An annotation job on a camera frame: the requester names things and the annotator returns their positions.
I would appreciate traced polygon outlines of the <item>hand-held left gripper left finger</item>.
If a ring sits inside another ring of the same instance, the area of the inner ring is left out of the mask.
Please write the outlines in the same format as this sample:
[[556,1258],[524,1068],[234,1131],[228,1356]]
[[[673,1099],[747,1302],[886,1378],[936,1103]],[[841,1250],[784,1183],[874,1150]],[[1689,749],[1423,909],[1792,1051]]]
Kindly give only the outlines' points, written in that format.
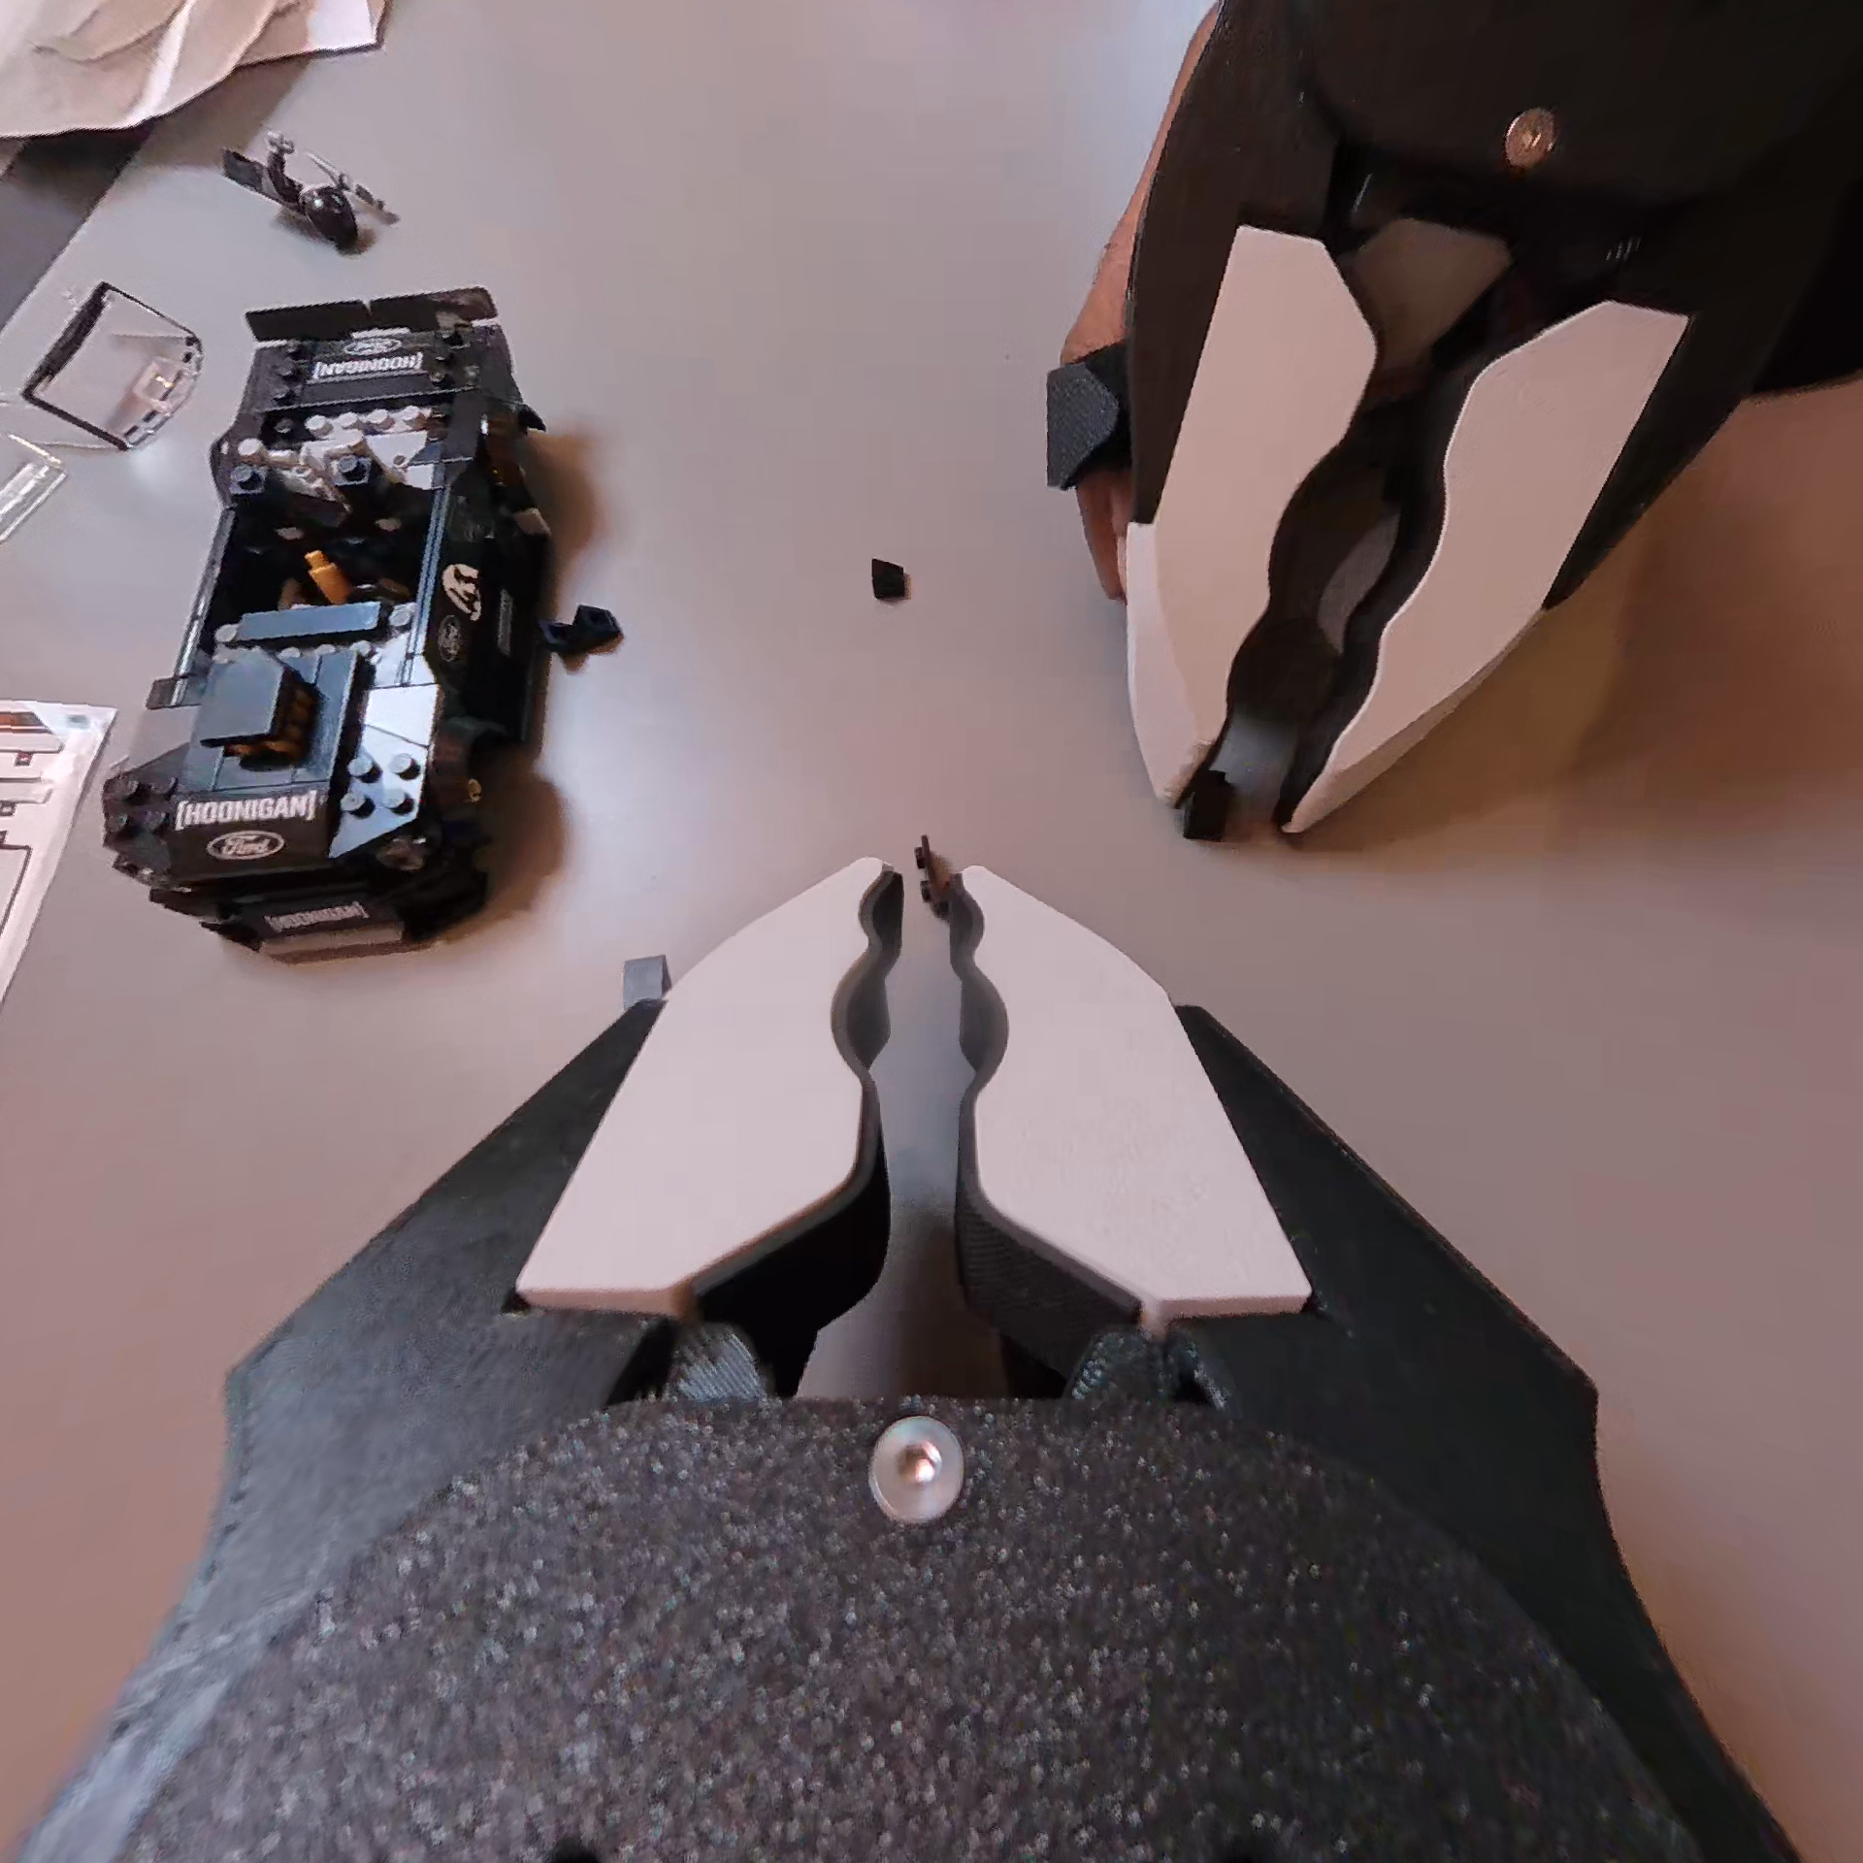
[[517,1278],[547,1313],[738,1330],[779,1393],[886,1262],[871,1064],[903,881],[855,857],[738,928],[656,1005]]

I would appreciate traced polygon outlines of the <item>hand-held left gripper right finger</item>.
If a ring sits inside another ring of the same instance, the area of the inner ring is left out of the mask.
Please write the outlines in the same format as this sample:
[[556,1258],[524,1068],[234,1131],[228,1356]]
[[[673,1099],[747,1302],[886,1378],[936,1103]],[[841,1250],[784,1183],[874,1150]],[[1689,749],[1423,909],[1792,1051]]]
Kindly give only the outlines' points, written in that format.
[[1059,1393],[1103,1333],[1313,1304],[1167,989],[986,867],[952,881],[962,1093],[953,1242],[1011,1393]]

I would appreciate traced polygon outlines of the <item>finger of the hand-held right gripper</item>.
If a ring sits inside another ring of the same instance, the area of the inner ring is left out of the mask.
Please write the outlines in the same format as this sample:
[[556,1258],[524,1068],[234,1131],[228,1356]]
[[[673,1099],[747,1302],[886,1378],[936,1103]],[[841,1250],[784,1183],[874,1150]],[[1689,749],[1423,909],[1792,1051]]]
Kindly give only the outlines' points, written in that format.
[[1287,834],[1384,775],[1524,638],[1688,327],[1604,299],[1472,373],[1425,537],[1355,610],[1338,704],[1288,770]]
[[1377,339],[1318,240],[1238,227],[1151,520],[1124,535],[1126,685],[1155,797],[1186,801],[1267,617],[1273,539],[1343,438]]

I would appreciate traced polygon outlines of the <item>black lego car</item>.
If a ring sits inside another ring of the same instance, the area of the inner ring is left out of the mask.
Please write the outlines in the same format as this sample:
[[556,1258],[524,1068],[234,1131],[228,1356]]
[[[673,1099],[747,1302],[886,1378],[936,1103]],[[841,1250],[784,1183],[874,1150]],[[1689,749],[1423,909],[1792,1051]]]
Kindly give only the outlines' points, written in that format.
[[544,430],[465,285],[248,315],[210,449],[212,550],[172,673],[100,787],[151,902],[273,957],[421,947],[477,915],[480,781],[547,655]]

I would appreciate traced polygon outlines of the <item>clear flat lego piece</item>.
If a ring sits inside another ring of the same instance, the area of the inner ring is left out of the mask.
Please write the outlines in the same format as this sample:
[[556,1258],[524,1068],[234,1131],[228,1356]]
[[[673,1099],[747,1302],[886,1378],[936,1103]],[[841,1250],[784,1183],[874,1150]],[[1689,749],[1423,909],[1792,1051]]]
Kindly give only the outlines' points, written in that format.
[[1,546],[11,543],[65,484],[66,465],[57,451],[21,435],[1,431]]

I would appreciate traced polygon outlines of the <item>black lego axle assembly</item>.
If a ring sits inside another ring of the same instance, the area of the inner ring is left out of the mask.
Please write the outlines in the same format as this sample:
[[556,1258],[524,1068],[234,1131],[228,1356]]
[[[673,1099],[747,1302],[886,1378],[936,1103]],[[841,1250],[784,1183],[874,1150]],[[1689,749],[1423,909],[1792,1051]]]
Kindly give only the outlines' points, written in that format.
[[228,146],[220,160],[225,180],[342,255],[401,221],[378,192],[279,130],[266,133],[263,154]]

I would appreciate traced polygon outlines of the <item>clear lego windshield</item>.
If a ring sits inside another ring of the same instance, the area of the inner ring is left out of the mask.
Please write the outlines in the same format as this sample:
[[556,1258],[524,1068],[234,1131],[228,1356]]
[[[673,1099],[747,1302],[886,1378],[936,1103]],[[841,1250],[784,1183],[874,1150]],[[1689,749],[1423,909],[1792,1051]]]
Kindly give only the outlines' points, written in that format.
[[200,373],[194,329],[97,281],[36,360],[19,398],[108,449],[129,451],[187,406]]

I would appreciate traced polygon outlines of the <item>sticker sheet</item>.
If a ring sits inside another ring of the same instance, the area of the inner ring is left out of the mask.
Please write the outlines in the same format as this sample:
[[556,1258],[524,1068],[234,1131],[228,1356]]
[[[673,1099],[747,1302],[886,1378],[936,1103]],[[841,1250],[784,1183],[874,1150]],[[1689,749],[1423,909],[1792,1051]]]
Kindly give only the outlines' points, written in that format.
[[1,993],[50,888],[115,709],[1,702]]

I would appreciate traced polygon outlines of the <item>white paper bags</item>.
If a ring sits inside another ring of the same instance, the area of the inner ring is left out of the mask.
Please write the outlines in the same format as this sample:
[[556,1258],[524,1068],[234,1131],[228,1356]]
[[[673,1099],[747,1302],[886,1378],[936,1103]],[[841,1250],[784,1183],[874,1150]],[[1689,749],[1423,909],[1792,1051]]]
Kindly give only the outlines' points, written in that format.
[[385,1],[4,1],[1,138],[120,130],[248,64],[382,39]]

